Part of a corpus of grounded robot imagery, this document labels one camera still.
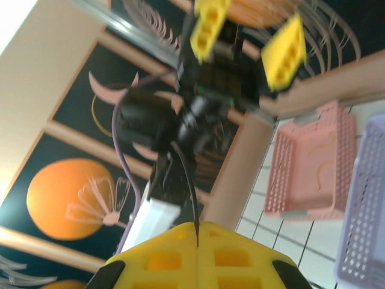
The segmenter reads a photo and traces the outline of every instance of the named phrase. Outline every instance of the pink plastic basket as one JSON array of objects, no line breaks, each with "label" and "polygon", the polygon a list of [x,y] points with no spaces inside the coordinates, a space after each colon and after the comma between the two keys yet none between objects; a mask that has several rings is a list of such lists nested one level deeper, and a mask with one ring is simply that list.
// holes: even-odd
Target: pink plastic basket
[{"label": "pink plastic basket", "polygon": [[338,102],[318,120],[279,128],[265,214],[285,219],[341,219],[356,157],[356,123]]}]

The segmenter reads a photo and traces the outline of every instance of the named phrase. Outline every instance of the white ceiling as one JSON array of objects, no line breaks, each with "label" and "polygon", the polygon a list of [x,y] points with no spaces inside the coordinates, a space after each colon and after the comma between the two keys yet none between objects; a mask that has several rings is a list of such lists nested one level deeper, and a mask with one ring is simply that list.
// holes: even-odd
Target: white ceiling
[{"label": "white ceiling", "polygon": [[37,0],[0,0],[0,55]]}]

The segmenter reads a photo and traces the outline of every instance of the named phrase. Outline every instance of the painted flower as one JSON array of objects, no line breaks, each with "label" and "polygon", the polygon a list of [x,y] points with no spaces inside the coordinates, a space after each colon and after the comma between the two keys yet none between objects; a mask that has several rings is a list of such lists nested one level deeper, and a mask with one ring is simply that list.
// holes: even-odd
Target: painted flower
[{"label": "painted flower", "polygon": [[[89,177],[88,183],[78,191],[80,204],[68,204],[66,217],[73,222],[125,228],[126,224],[119,218],[130,187],[129,181],[123,178],[117,180],[114,188],[108,177]],[[102,194],[102,191],[107,191],[108,194]]]}]

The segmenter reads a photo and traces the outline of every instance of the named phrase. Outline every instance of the white tile floor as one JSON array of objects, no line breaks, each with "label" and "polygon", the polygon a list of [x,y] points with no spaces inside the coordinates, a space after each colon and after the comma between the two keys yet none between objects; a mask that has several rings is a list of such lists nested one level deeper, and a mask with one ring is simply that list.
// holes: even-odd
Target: white tile floor
[{"label": "white tile floor", "polygon": [[[385,113],[385,99],[355,105],[348,110],[356,117],[359,146],[367,119],[373,114]],[[335,289],[338,285],[333,267],[342,221],[289,222],[263,214],[275,139],[274,135],[237,232],[291,257],[302,274],[320,288]]]}]

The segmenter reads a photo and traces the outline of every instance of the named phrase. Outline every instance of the yellow plastic part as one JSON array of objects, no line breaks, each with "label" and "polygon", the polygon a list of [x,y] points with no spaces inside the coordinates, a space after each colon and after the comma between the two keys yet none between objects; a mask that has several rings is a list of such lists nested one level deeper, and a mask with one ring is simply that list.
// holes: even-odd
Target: yellow plastic part
[{"label": "yellow plastic part", "polygon": [[306,42],[299,14],[279,29],[261,50],[267,83],[272,92],[288,88],[301,63],[306,61]]},{"label": "yellow plastic part", "polygon": [[126,267],[114,289],[286,289],[272,261],[287,256],[214,223],[184,223],[116,255]]},{"label": "yellow plastic part", "polygon": [[196,0],[198,21],[190,37],[191,49],[198,62],[206,61],[226,20],[232,0]]}]

